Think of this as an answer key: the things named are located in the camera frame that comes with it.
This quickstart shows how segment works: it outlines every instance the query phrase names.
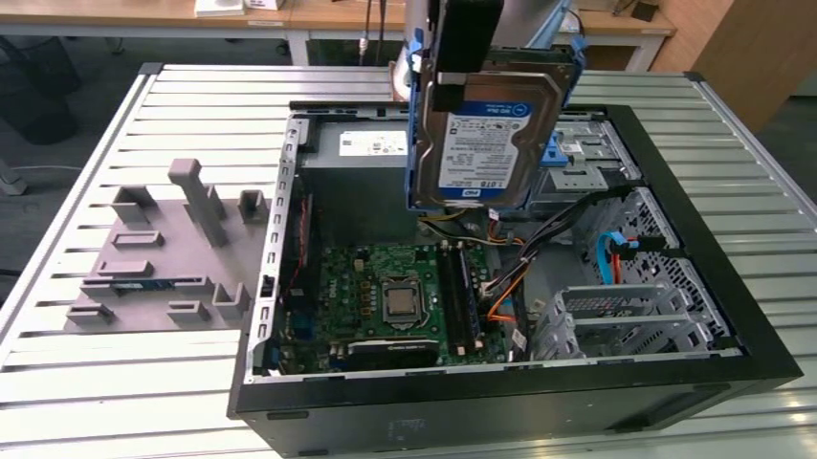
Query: wd blue label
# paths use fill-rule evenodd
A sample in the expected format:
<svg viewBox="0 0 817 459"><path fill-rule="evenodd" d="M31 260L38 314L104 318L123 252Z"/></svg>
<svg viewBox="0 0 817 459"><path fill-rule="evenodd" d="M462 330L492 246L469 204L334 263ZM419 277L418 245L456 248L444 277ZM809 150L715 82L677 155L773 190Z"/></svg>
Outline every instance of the wd blue label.
<svg viewBox="0 0 817 459"><path fill-rule="evenodd" d="M449 114L438 186L448 198L493 198L509 186L520 150L513 135L528 126L529 103L466 101Z"/></svg>

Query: floor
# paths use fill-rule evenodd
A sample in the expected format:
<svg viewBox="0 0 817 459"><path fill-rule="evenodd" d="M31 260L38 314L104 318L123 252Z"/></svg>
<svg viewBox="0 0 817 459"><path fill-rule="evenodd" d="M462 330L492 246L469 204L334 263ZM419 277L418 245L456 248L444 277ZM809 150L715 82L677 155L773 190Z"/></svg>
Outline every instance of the floor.
<svg viewBox="0 0 817 459"><path fill-rule="evenodd" d="M64 41L83 87L70 95L79 133L52 146L34 146L0 121L0 158L11 166L82 167L128 91L143 62L286 65L277 40L229 43L211 39L126 40L126 52L112 55L100 38ZM773 152L804 190L817 199L817 98L792 98L759 139ZM76 172L68 169L20 170L30 188L24 196L0 196L0 269L22 270L38 247L51 219L66 199ZM0 275L0 301L15 279Z"/></svg>

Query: white label sticker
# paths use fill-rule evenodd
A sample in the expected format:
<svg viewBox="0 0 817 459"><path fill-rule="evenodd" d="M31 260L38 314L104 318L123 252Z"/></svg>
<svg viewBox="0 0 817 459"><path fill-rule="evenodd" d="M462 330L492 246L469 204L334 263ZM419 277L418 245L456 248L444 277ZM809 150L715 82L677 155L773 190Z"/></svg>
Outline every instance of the white label sticker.
<svg viewBox="0 0 817 459"><path fill-rule="evenodd" d="M253 27L283 27L283 23L278 21L247 21L247 25Z"/></svg>
<svg viewBox="0 0 817 459"><path fill-rule="evenodd" d="M406 131L346 131L341 134L341 156L406 156Z"/></svg>
<svg viewBox="0 0 817 459"><path fill-rule="evenodd" d="M518 328L513 329L513 335L510 335L510 339L513 339L513 343L517 345L517 347L525 350L525 348L528 347L528 339L525 338L525 335L522 335L522 332L520 332Z"/></svg>
<svg viewBox="0 0 817 459"><path fill-rule="evenodd" d="M562 153L581 153L582 147L578 143L562 143Z"/></svg>
<svg viewBox="0 0 817 459"><path fill-rule="evenodd" d="M530 115L510 118L449 114L440 187L506 188L518 156L512 136L529 120ZM464 192L462 196L474 193Z"/></svg>
<svg viewBox="0 0 817 459"><path fill-rule="evenodd" d="M142 284L134 283L122 283L122 284L111 284L111 287L115 289L142 289Z"/></svg>

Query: blue plastic clip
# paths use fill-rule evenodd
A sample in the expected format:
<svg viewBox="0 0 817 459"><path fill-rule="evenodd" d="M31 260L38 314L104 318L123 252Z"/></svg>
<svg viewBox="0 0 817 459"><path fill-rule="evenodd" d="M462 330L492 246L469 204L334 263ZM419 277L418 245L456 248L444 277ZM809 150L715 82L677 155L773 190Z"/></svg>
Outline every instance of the blue plastic clip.
<svg viewBox="0 0 817 459"><path fill-rule="evenodd" d="M542 167L565 167L570 163L570 158L562 153L557 139L558 134L553 133L545 147L545 154L540 160L540 166Z"/></svg>

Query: wooden desk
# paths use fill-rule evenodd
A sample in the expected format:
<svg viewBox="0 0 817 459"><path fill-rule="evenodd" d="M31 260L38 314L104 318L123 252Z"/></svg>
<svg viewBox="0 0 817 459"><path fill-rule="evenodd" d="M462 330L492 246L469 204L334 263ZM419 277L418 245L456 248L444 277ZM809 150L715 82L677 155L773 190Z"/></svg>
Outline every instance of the wooden desk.
<svg viewBox="0 0 817 459"><path fill-rule="evenodd" d="M402 40L406 1L390 0L386 39ZM203 17L194 14L195 0L0 0L0 34L171 37L285 38L293 63L309 65L310 39L361 38L366 0L289 0L281 11L249 10L243 16ZM373 2L371 34L379 28L379 2ZM629 71L646 71L665 36L676 28L658 14L653 22L582 11L590 46L632 47ZM560 34L557 42L568 43Z"/></svg>
<svg viewBox="0 0 817 459"><path fill-rule="evenodd" d="M389 2L385 27L387 39L402 39L406 1L411 0ZM287 35L299 37L297 43L306 43L310 39L358 39L365 27L365 16L366 0L298 0L289 20L293 32ZM622 67L626 66L626 70L632 72L646 72L664 38L676 32L676 27L666 17L658 13L653 22L644 22L628 15L613 16L604 11L581 11L580 16L588 34L588 44L592 47L626 48ZM373 33L377 33L379 28L379 17L379 2L375 0L371 8ZM569 43L569 34L561 33L556 41Z"/></svg>
<svg viewBox="0 0 817 459"><path fill-rule="evenodd" d="M249 21L287 26L291 8L249 10L243 16L195 17L195 0L2 0L0 27L7 24L118 27L245 28Z"/></svg>

